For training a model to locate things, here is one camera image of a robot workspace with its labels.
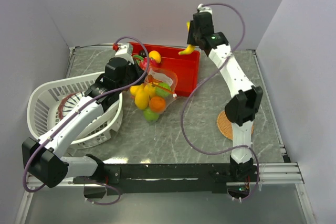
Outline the clear zip bag orange zipper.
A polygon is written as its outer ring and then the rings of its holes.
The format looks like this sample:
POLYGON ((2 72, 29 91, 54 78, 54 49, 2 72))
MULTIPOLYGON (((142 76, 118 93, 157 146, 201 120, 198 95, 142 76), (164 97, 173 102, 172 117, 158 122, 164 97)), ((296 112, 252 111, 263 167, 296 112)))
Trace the clear zip bag orange zipper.
POLYGON ((131 97, 147 122, 156 122, 167 107, 176 100, 177 83, 178 78, 174 72, 150 67, 144 82, 131 86, 131 97))

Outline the yellow orange fruit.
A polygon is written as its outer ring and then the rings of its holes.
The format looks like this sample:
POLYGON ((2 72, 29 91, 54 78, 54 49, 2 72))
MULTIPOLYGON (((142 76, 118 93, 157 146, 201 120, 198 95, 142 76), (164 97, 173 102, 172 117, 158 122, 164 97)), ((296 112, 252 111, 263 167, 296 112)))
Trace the yellow orange fruit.
POLYGON ((151 83, 147 83, 145 85, 144 91, 150 97, 150 99, 156 96, 156 86, 151 83))

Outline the yellow pear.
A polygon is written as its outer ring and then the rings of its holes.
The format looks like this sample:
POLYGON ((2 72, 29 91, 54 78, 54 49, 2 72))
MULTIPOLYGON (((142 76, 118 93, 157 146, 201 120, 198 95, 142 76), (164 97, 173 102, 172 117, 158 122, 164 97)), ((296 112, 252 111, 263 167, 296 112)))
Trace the yellow pear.
POLYGON ((150 97, 144 90, 138 91, 134 99, 135 105, 140 110, 146 109, 149 106, 149 101, 150 97))

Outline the orange tangerine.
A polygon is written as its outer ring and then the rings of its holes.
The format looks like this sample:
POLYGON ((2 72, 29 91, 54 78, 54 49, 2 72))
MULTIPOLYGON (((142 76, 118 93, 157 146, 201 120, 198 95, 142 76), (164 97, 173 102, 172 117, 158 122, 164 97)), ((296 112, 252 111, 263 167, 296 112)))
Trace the orange tangerine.
POLYGON ((166 102, 162 97, 154 96, 149 102, 149 107, 152 111, 156 113, 161 113, 165 110, 166 102))

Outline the yellow fruit front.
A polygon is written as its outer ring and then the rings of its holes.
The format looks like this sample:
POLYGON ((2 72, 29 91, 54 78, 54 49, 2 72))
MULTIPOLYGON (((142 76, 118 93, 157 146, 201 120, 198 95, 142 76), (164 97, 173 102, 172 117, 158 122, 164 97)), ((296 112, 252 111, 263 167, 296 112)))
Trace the yellow fruit front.
POLYGON ((137 86, 131 86, 130 87, 130 93, 133 97, 135 97, 136 94, 143 89, 144 89, 144 84, 137 85, 137 86))

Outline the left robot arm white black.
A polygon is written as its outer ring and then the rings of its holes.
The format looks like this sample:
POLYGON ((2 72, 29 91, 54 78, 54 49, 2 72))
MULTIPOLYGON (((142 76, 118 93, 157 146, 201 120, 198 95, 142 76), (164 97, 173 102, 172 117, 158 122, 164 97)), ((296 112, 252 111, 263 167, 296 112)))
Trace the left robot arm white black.
POLYGON ((136 63, 124 58, 111 58, 105 71, 56 126, 37 140, 27 138, 22 144, 25 190, 29 190, 26 184, 27 173, 49 188, 68 177, 85 176, 92 183, 100 182, 104 177, 103 161, 92 155, 75 158, 65 157, 64 154, 94 119, 102 116, 118 101, 123 90, 142 83, 146 72, 146 69, 141 69, 136 63))

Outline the yellow banana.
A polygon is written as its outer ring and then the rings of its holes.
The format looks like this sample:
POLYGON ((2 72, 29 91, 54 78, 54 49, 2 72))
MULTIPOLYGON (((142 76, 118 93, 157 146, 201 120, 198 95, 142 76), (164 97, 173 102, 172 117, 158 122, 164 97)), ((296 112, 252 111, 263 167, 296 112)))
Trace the yellow banana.
MULTIPOLYGON (((187 30, 190 31, 190 22, 186 22, 187 30)), ((188 45, 184 50, 180 51, 179 55, 190 55, 194 52, 196 46, 188 45)))

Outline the green yellow guava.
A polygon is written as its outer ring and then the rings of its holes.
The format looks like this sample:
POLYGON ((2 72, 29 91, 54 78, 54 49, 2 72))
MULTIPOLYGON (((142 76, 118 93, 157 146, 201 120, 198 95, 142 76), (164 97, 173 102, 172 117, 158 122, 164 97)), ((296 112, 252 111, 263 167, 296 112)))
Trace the green yellow guava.
POLYGON ((167 83, 161 82, 156 86, 156 95, 157 96, 166 98, 170 94, 171 94, 171 87, 167 83))

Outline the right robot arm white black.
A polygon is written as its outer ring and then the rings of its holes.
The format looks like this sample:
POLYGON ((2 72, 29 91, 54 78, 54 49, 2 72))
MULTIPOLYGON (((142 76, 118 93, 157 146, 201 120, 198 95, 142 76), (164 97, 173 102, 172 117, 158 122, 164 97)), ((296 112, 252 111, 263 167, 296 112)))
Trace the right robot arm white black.
POLYGON ((255 86, 245 75, 224 34, 214 31, 212 11, 209 8, 193 14, 187 28, 188 46, 179 54, 189 55, 196 47, 200 47, 216 65, 228 86, 230 101, 225 105, 224 112, 233 130, 229 175, 235 181, 242 181, 255 171, 249 147, 263 89, 255 86))

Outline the green lime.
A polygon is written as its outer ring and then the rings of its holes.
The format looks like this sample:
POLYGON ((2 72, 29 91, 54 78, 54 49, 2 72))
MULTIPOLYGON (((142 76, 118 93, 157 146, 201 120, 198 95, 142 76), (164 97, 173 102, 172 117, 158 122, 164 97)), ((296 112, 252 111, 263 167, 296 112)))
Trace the green lime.
POLYGON ((160 115, 152 111, 149 107, 143 110, 143 116, 147 122, 156 122, 160 115))

